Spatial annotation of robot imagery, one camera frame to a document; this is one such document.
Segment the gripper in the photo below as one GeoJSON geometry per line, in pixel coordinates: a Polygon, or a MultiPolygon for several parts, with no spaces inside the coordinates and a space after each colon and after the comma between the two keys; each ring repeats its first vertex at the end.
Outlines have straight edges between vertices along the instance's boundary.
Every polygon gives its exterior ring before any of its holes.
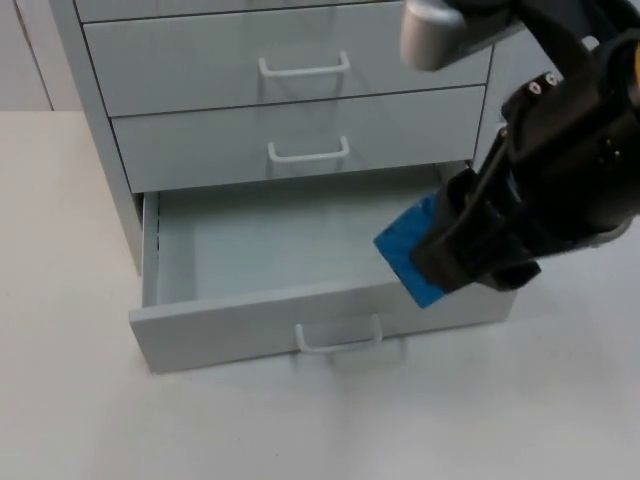
{"type": "Polygon", "coordinates": [[[442,186],[412,264],[450,294],[515,291],[537,259],[577,249],[639,213],[639,78],[546,72],[503,105],[506,126],[479,172],[442,186]],[[507,266],[498,269],[496,266],[507,266]]]}

